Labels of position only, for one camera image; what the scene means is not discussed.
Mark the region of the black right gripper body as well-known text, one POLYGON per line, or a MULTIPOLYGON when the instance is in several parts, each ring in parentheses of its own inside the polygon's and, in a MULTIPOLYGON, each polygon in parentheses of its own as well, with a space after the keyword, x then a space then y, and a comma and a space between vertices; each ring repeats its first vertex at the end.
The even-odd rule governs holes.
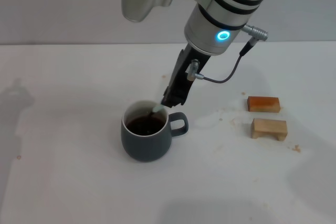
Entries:
POLYGON ((170 98, 172 102, 175 99, 187 100, 188 93, 194 82, 187 79, 186 71, 190 66, 190 63, 192 60, 197 60, 199 62, 197 73, 200 73, 209 59, 209 55, 198 52, 192 46, 187 45, 186 48, 179 53, 169 85, 167 86, 163 97, 170 98))

